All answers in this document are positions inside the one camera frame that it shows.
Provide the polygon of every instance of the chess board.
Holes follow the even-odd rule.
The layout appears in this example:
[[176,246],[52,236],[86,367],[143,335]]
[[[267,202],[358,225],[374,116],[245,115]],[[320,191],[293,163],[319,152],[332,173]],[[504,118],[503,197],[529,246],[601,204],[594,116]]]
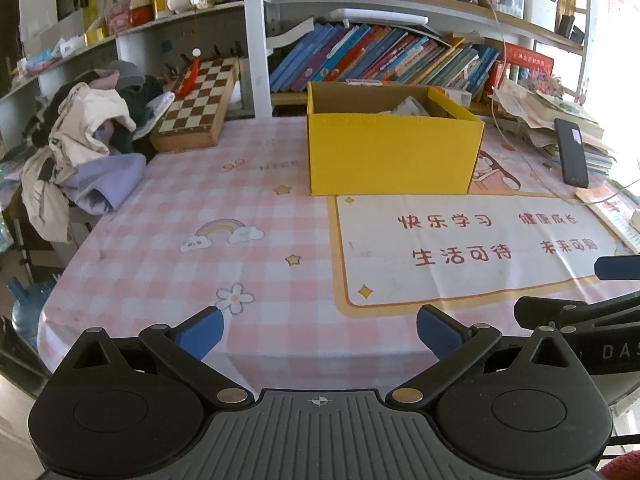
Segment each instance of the chess board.
[[[151,135],[156,150],[173,152],[217,145],[238,74],[237,58],[201,62],[193,91],[184,99],[176,99],[158,121]],[[183,81],[176,82],[174,92]]]

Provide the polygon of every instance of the metal screw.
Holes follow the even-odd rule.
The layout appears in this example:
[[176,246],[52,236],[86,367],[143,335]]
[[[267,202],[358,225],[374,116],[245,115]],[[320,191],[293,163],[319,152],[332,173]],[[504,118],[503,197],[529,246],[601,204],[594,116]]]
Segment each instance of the metal screw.
[[422,392],[415,388],[398,388],[391,396],[396,402],[401,402],[402,404],[415,404],[422,400]]
[[238,404],[244,402],[249,394],[240,388],[225,388],[218,392],[218,400],[225,404]]

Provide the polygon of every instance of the yellow cardboard box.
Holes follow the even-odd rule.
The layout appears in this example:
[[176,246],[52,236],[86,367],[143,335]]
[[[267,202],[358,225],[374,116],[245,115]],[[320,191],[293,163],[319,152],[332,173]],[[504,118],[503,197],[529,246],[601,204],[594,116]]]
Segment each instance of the yellow cardboard box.
[[[466,194],[484,123],[433,88],[307,87],[311,195]],[[407,97],[431,117],[378,114]]]

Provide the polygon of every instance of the clothes pile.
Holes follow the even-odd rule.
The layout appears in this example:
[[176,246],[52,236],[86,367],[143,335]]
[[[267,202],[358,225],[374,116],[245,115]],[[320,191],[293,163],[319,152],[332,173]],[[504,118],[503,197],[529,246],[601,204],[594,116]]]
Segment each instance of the clothes pile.
[[136,141],[174,101],[136,65],[112,62],[64,85],[30,121],[38,148],[22,170],[22,201],[50,242],[68,242],[70,203],[92,215],[118,210],[142,179]]

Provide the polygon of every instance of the pen holder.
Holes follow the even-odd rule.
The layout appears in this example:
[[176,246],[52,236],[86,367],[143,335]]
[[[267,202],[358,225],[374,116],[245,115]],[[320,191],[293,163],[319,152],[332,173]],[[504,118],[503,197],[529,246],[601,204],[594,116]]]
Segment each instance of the pen holder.
[[557,9],[558,4],[551,0],[524,0],[524,19],[555,32]]
[[498,10],[522,19],[524,16],[524,0],[500,0]]

